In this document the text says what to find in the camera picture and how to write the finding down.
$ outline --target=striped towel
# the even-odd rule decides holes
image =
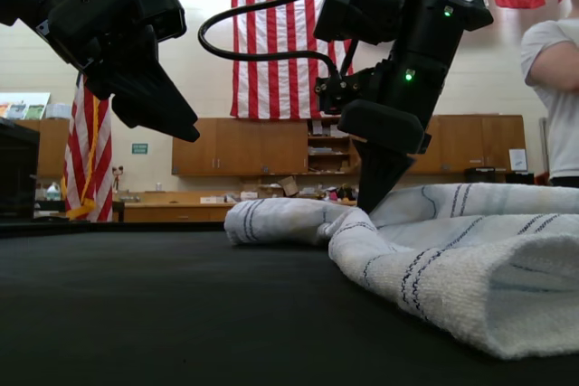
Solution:
[[[242,202],[234,244],[327,245],[361,287],[501,359],[579,351],[579,189],[441,184],[370,214],[305,199]]]

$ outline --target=black cable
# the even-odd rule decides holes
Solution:
[[[350,47],[347,49],[346,57],[342,62],[342,66],[340,67],[340,76],[347,75],[347,69],[350,68],[352,65],[352,60],[354,59],[354,53],[356,53],[356,49],[358,48],[359,40],[352,40],[350,43]]]
[[[232,18],[236,15],[246,14],[253,11],[260,11],[261,9],[275,8],[277,6],[290,4],[292,2],[297,2],[298,0],[270,0],[267,2],[261,2],[254,5],[240,6],[237,8],[230,9],[229,11],[224,11],[218,15],[214,15],[208,19],[199,28],[197,33],[197,38],[199,43],[211,54],[219,56],[220,58],[229,59],[230,61],[285,61],[287,59],[297,59],[297,58],[310,58],[318,59],[323,61],[327,65],[330,76],[337,75],[337,66],[332,62],[332,60],[325,54],[312,52],[312,51],[299,51],[299,52],[279,52],[279,53],[264,53],[264,54],[245,54],[229,52],[223,49],[218,49],[217,47],[211,45],[206,39],[205,34],[207,31],[218,24],[219,22]]]

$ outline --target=red and white stripes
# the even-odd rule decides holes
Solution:
[[[266,0],[232,0],[232,7]],[[338,66],[346,56],[346,42],[314,38],[323,0],[300,0],[275,9],[234,17],[233,48],[240,53],[311,50],[329,55]],[[232,116],[288,119],[319,117],[313,91],[316,77],[326,77],[318,60],[296,59],[239,62],[233,65]]]
[[[77,83],[64,161],[63,191],[71,219],[112,219],[112,143],[109,101]]]

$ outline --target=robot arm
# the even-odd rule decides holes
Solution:
[[[482,0],[325,0],[315,36],[353,39],[344,65],[315,52],[244,54],[213,47],[204,34],[236,14],[284,5],[276,0],[218,14],[202,25],[209,52],[240,61],[310,57],[329,63],[315,91],[320,109],[341,114],[339,128],[356,141],[362,159],[358,205],[372,211],[430,143],[425,129],[465,30],[492,23]],[[195,141],[197,116],[157,60],[157,44],[186,31],[178,0],[0,0],[0,24],[21,19],[87,77],[99,98],[130,127],[153,128]],[[347,76],[358,41],[394,41],[387,60]]]
[[[16,19],[86,76],[129,127],[195,141],[197,116],[157,60],[157,44],[186,31],[178,0],[0,0],[0,23]]]

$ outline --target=black table surface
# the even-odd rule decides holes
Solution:
[[[348,281],[322,249],[234,248],[222,231],[0,240],[6,385],[529,385],[577,373],[578,356],[502,362],[459,344]]]

